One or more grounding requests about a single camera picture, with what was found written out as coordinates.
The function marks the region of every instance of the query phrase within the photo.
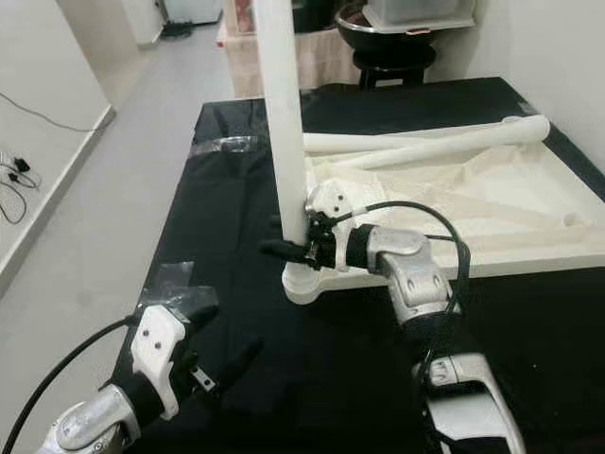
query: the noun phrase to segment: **vertical white pipe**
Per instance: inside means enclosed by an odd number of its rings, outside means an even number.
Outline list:
[[[303,123],[291,2],[256,0],[254,17],[284,239],[304,244]]]

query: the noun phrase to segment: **black cloth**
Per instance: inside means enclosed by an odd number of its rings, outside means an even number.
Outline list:
[[[378,134],[500,121],[531,108],[502,79],[302,95],[305,131]],[[225,137],[249,137],[220,145]],[[602,199],[605,178],[558,130],[546,143]],[[266,346],[222,411],[195,401],[144,431],[133,451],[366,448],[422,452],[410,361],[384,288],[327,292],[310,306],[284,294],[284,264],[262,256],[278,237],[263,100],[204,105],[150,267],[195,262],[191,285],[217,290],[221,317],[194,339],[207,372],[252,336]],[[468,318],[529,452],[605,450],[605,270],[473,279]],[[129,333],[115,373],[130,372]]]

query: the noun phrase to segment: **plastic container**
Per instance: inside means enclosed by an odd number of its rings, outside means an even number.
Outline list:
[[[399,24],[451,16],[459,0],[369,0],[368,8],[384,23]]]

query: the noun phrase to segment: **white wall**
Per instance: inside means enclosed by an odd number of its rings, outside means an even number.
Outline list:
[[[477,0],[475,17],[437,39],[428,78],[503,77],[605,170],[605,2]]]
[[[139,49],[122,0],[57,0],[93,69],[128,61]]]
[[[71,28],[50,0],[0,0],[0,91],[83,129],[94,128],[110,109]],[[24,221],[10,226],[0,220],[0,272],[13,248],[31,231],[88,135],[56,129],[0,99],[0,146],[25,157],[43,176],[40,191],[22,191],[29,205]],[[2,202],[12,211],[18,209],[6,197]]]
[[[136,42],[139,45],[154,43],[164,25],[162,14],[155,6],[155,0],[122,1]]]

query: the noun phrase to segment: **metal bowl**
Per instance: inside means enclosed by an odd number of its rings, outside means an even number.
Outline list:
[[[338,31],[342,39],[354,50],[379,52],[407,43],[430,44],[432,33],[410,35],[406,33],[380,33],[363,14],[363,5],[345,5],[336,15]]]

